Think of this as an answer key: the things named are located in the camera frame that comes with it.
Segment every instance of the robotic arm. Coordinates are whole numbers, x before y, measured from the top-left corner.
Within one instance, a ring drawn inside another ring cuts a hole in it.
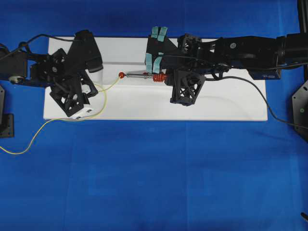
[[[223,73],[232,68],[247,69],[253,80],[274,80],[281,78],[282,69],[308,64],[306,33],[290,34],[276,39],[253,36],[219,38],[212,42],[202,42],[200,37],[185,34],[178,38],[177,46],[171,42],[166,33],[166,27],[152,28],[145,56],[147,73],[143,75],[120,73],[119,76],[152,78],[155,82],[164,82],[172,86],[171,103],[185,106],[195,104],[205,81],[230,78],[223,77]],[[208,74],[213,78],[207,78],[205,75]],[[307,87],[304,85],[299,90],[300,97],[292,97],[297,126],[278,119],[264,96],[263,99],[277,120],[294,125],[296,131],[308,141]]]
[[[28,44],[40,36],[73,43],[67,54],[63,49],[52,55],[34,54]],[[30,79],[27,79],[28,60],[36,62],[30,66]],[[0,46],[0,80],[32,87],[51,87],[51,97],[68,117],[89,105],[89,98],[98,93],[85,70],[93,73],[102,68],[100,51],[88,30],[77,32],[73,40],[39,35],[21,42],[12,52],[4,45]]]

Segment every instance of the white platform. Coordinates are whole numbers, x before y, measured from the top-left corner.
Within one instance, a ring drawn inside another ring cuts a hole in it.
[[[120,71],[145,71],[144,57],[147,38],[95,38],[103,57],[104,69],[89,74],[94,83],[107,88],[114,82]],[[49,40],[49,54],[59,48],[66,52],[70,42]],[[230,70],[226,75],[252,80],[246,70]],[[265,81],[254,83],[266,96]],[[44,118],[65,118],[65,113],[45,91]],[[150,79],[124,78],[108,92],[107,107],[95,119],[111,120],[238,120],[265,121],[267,107],[250,84],[226,79],[218,82],[205,82],[195,105],[182,106],[170,103],[172,87],[164,83],[154,83]],[[103,93],[90,98],[95,108],[93,114],[103,105]]]

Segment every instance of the blue tablecloth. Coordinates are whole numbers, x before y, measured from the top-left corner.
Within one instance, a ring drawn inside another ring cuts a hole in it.
[[[2,0],[0,42],[34,35],[204,38],[298,33],[295,0]],[[31,44],[46,53],[48,40]],[[276,114],[292,120],[302,68],[267,82]],[[44,89],[0,84],[14,113],[10,150],[44,123]],[[308,230],[308,144],[267,122],[54,122],[20,156],[0,153],[0,230]]]

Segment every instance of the metal rod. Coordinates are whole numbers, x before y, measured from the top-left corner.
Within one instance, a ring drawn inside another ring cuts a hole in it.
[[[127,78],[153,78],[152,74],[126,74]]]

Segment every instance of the cable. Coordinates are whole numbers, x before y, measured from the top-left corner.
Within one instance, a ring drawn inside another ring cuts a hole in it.
[[[117,84],[119,80],[120,80],[120,78],[117,78],[116,81],[115,81],[113,84],[111,84],[109,87],[107,87],[106,89],[99,90],[98,92],[104,92],[104,91],[106,91],[106,90],[109,90],[109,89],[112,88],[115,84]]]
[[[283,119],[279,119],[273,112],[272,108],[270,107],[269,105],[269,102],[266,100],[266,98],[264,97],[264,95],[262,94],[261,90],[256,86],[256,84],[254,84],[253,82],[245,79],[245,78],[241,78],[241,77],[235,77],[235,76],[226,76],[226,77],[222,77],[220,79],[206,79],[206,81],[220,81],[220,80],[223,80],[223,79],[228,79],[228,78],[233,78],[233,79],[238,79],[238,80],[242,80],[242,81],[245,81],[247,83],[250,83],[252,86],[254,86],[257,91],[260,93],[260,95],[262,96],[264,102],[266,103],[268,109],[269,109],[269,112],[270,114],[274,117],[274,119],[278,120],[279,122],[282,122],[282,123],[285,123],[285,124],[288,124],[288,125],[291,125],[291,126],[295,126],[295,127],[299,127],[299,128],[305,128],[305,129],[308,129],[308,127],[305,127],[305,126],[302,126],[302,125],[298,125],[298,124],[294,124],[294,123],[290,123],[286,120],[283,120]]]
[[[7,55],[3,56],[0,58],[0,61],[5,59],[6,57],[20,51],[23,47],[26,47],[27,45],[29,45],[29,43],[33,42],[34,40],[38,39],[39,37],[47,37],[47,38],[52,38],[52,39],[56,39],[56,40],[60,40],[60,41],[65,41],[65,42],[82,42],[81,40],[78,39],[64,39],[64,38],[58,38],[55,36],[51,36],[51,35],[46,35],[46,34],[40,34],[40,35],[36,35],[34,36],[32,39],[30,39],[28,42],[22,42],[20,43],[20,46],[18,48],[16,48],[15,50],[11,51],[10,53],[8,53]]]
[[[34,136],[32,137],[32,139],[31,139],[29,145],[27,146],[27,148],[26,148],[25,150],[23,150],[22,152],[11,152],[11,151],[8,151],[7,149],[3,148],[2,146],[0,146],[0,149],[2,149],[2,150],[3,150],[4,152],[6,152],[6,153],[12,154],[12,155],[24,154],[24,153],[26,153],[26,152],[31,148],[31,146],[32,146],[32,144],[33,144],[33,141],[35,140],[35,138],[37,137],[37,135],[40,133],[40,131],[41,131],[48,123],[53,122],[53,121],[56,121],[56,120],[58,120],[58,121],[65,121],[65,122],[81,122],[81,121],[85,121],[85,120],[88,120],[88,119],[91,119],[91,118],[94,118],[94,117],[100,115],[100,114],[103,112],[103,110],[105,109],[106,105],[107,105],[107,93],[106,93],[107,90],[109,90],[111,87],[113,87],[118,81],[119,81],[119,78],[118,78],[110,87],[108,87],[108,88],[106,88],[106,89],[104,89],[104,88],[103,88],[102,86],[100,86],[100,85],[96,85],[96,84],[95,84],[96,86],[98,86],[98,87],[100,87],[100,88],[102,89],[102,90],[99,91],[99,92],[103,92],[103,93],[104,93],[104,104],[103,104],[102,109],[101,109],[98,113],[96,113],[96,114],[94,114],[94,115],[91,115],[91,116],[88,116],[88,117],[86,117],[85,119],[65,119],[65,118],[62,118],[62,119],[51,119],[51,120],[48,120],[48,121],[46,121],[46,122],[38,129],[38,131],[37,131],[37,132],[34,134]]]
[[[289,65],[283,65],[283,66],[277,66],[277,67],[269,67],[269,68],[260,68],[260,67],[240,67],[240,66],[229,66],[229,65],[221,65],[221,64],[215,64],[212,63],[208,60],[204,59],[199,59],[196,57],[190,57],[190,56],[184,56],[184,55],[172,55],[172,54],[162,54],[158,55],[161,57],[176,57],[176,58],[183,58],[183,59],[195,59],[197,61],[202,61],[204,63],[210,64],[213,67],[214,66],[220,66],[223,68],[230,68],[230,69],[249,69],[249,70],[259,70],[259,71],[270,71],[270,70],[276,70],[276,69],[285,69],[285,68],[290,68],[290,67],[300,67],[302,65],[308,65],[308,62],[303,62],[303,63],[296,63],[296,64],[289,64]]]

